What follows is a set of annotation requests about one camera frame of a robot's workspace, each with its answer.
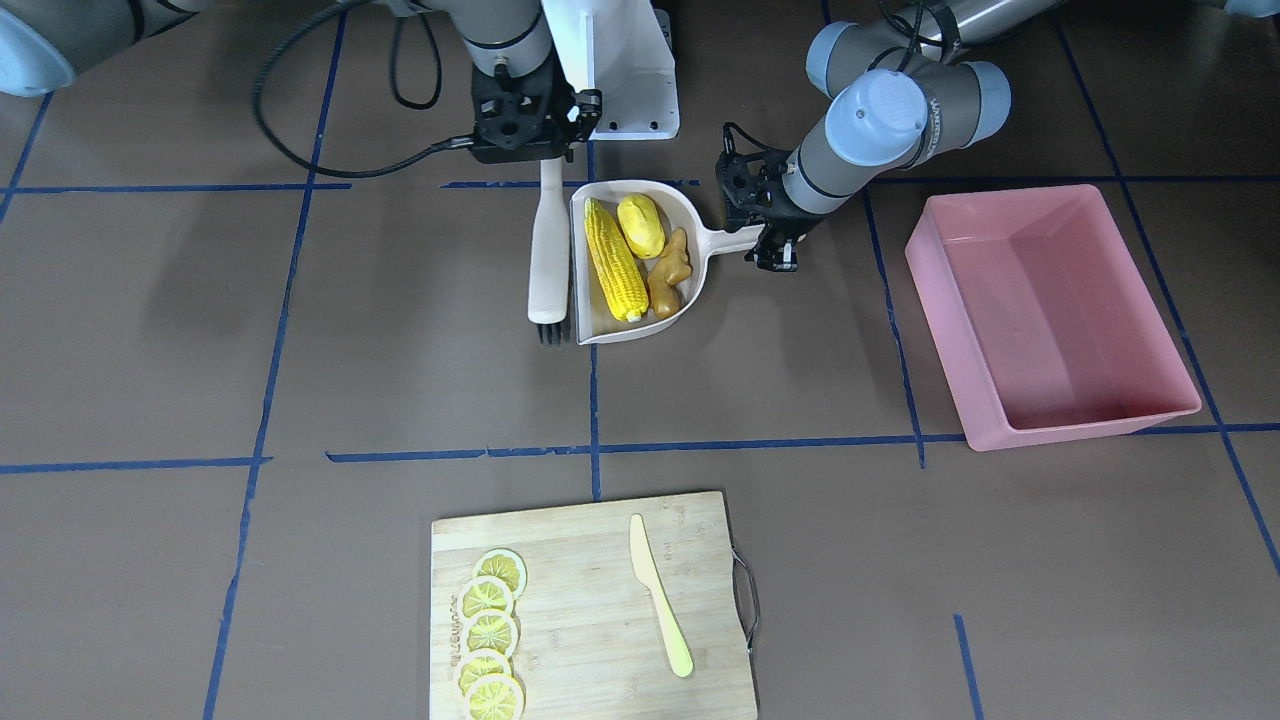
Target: gray floor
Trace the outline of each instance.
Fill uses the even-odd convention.
[[[321,5],[220,3],[0,97],[0,717],[425,717],[433,520],[704,488],[759,578],[762,717],[1280,716],[1270,20],[1070,3],[973,54],[1010,76],[1007,127],[872,184],[799,274],[719,259],[673,328],[547,351],[522,306],[536,191],[495,182],[535,168],[330,183],[252,127],[257,63]],[[721,123],[797,142],[824,108],[809,40],[876,18],[780,5],[685,3],[680,137],[600,143],[567,179],[680,181],[714,224]],[[344,165],[468,129],[443,24],[442,109],[390,102],[388,22],[282,68],[296,147],[321,117]],[[1075,182],[1204,410],[975,454],[904,243],[928,196]]]

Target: knife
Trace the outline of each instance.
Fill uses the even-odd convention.
[[[649,548],[649,534],[639,512],[631,516],[631,568],[636,579],[653,594],[653,606],[658,611],[658,626],[662,629],[662,643],[667,646],[667,664],[671,665],[671,671],[677,678],[687,678],[694,671],[694,659],[689,655],[689,644],[685,643],[680,625],[676,624],[676,614],[667,602],[667,592],[662,589],[658,565],[654,564],[653,551]]]

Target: pink bin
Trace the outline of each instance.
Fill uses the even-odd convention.
[[[906,260],[969,447],[1115,436],[1201,409],[1096,187],[931,197]]]

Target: wooden cutting board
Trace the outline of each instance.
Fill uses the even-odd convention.
[[[631,570],[634,512],[694,657],[689,678],[667,665],[653,600]],[[495,547],[529,568],[511,659],[525,720],[756,717],[724,497],[701,492],[433,523],[431,720],[466,719],[453,684],[453,607],[476,560]]]

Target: knife handle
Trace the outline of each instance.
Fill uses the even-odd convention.
[[[676,624],[676,614],[671,611],[667,593],[653,593],[653,606],[658,611],[658,628],[662,629],[662,644],[667,648],[667,664],[677,678],[687,678],[694,671],[694,659],[689,655],[689,643]]]

